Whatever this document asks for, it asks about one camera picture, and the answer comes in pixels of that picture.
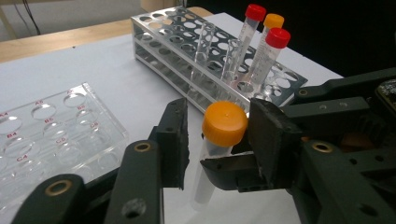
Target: test tube cap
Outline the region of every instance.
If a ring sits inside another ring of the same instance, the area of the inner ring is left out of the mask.
[[[282,16],[279,16],[274,13],[270,13],[265,17],[263,24],[265,27],[268,27],[269,29],[275,27],[281,28],[283,26],[284,21],[285,19]]]
[[[265,37],[265,42],[276,49],[285,48],[290,41],[290,33],[282,28],[272,28]]]
[[[202,131],[211,143],[231,147],[242,140],[247,126],[248,117],[240,106],[218,101],[206,109]]]
[[[249,4],[245,16],[254,21],[262,21],[264,20],[265,13],[267,13],[267,10],[264,7],[257,4]]]

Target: cable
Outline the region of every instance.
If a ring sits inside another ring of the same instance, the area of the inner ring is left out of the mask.
[[[15,3],[15,0],[12,0],[12,4],[14,4],[15,10],[17,10],[18,15],[20,16],[21,20],[23,21],[23,24],[26,27],[27,32],[29,33],[29,36],[32,36],[32,32],[30,32],[29,26],[26,23],[26,20],[23,18],[21,15],[20,11],[18,10],[17,4]]]
[[[29,3],[27,3],[27,0],[22,0],[22,2],[23,2],[24,6],[26,8],[27,14],[29,14],[29,17],[32,20],[33,25],[35,26],[35,30],[37,31],[37,35],[41,35],[40,29],[38,28],[37,24],[35,23],[35,19],[33,19],[32,12],[30,11],[30,8],[29,8]]]

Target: bolt hole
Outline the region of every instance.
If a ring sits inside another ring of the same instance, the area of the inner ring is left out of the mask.
[[[149,151],[150,148],[151,146],[149,143],[140,143],[134,147],[134,150],[138,152],[144,152],[144,151]]]
[[[298,93],[299,93],[300,95],[307,95],[307,94],[308,94],[308,91],[306,91],[306,90],[300,90],[300,91],[298,91]]]
[[[364,214],[370,216],[370,217],[377,217],[378,213],[375,211],[375,209],[367,204],[364,203],[359,203],[358,204],[358,209],[361,210]]]
[[[375,156],[376,161],[383,161],[384,158],[382,156]]]
[[[315,143],[313,145],[313,148],[320,152],[326,152],[326,153],[332,152],[332,147],[323,143]]]
[[[46,188],[46,194],[49,196],[57,196],[67,192],[72,187],[70,180],[59,180],[52,183]]]
[[[127,218],[135,218],[142,216],[146,208],[146,202],[143,199],[133,199],[124,204],[121,213]]]
[[[350,159],[349,161],[350,161],[350,163],[352,163],[353,165],[358,164],[358,161],[356,161],[355,159]]]

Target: clear plastic well plate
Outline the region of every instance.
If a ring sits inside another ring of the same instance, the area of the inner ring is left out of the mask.
[[[0,223],[52,176],[77,174],[87,183],[119,167],[127,141],[87,83],[0,112]]]

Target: orange cap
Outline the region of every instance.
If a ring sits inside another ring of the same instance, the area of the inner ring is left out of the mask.
[[[228,101],[210,105],[204,115],[202,132],[207,140],[221,147],[238,144],[248,126],[245,111]]]
[[[271,28],[281,28],[285,19],[277,14],[270,13],[265,17],[264,26]]]

